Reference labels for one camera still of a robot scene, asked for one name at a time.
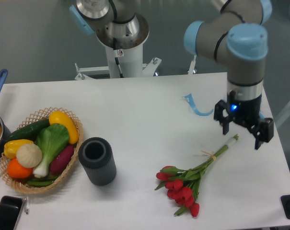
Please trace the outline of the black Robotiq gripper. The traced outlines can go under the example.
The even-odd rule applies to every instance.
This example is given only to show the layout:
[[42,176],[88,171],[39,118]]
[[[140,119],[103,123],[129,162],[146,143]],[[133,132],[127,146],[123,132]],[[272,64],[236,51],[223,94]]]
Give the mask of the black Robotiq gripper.
[[236,100],[233,95],[227,95],[227,102],[219,100],[214,107],[214,120],[222,126],[222,133],[229,132],[230,122],[247,128],[255,137],[255,150],[268,143],[274,136],[274,120],[269,117],[260,118],[262,95],[249,101]]

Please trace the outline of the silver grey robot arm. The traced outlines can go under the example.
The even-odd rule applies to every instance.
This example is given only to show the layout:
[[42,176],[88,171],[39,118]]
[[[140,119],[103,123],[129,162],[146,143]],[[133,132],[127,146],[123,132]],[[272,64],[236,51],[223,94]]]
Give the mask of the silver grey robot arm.
[[[75,0],[69,9],[85,34],[104,45],[111,78],[142,77],[143,44],[149,36],[146,19],[131,0]],[[185,49],[227,67],[227,99],[216,103],[214,119],[223,133],[234,122],[255,137],[255,149],[274,135],[272,118],[260,116],[267,31],[272,12],[268,0],[228,0],[212,22],[195,21],[184,34]]]

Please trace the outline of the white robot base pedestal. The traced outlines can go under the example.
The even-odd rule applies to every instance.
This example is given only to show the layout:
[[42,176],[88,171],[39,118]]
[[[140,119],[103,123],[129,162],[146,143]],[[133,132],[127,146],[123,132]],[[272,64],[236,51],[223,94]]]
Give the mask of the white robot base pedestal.
[[149,36],[147,20],[139,13],[127,23],[110,22],[96,31],[105,47],[110,78],[143,76],[143,44]]

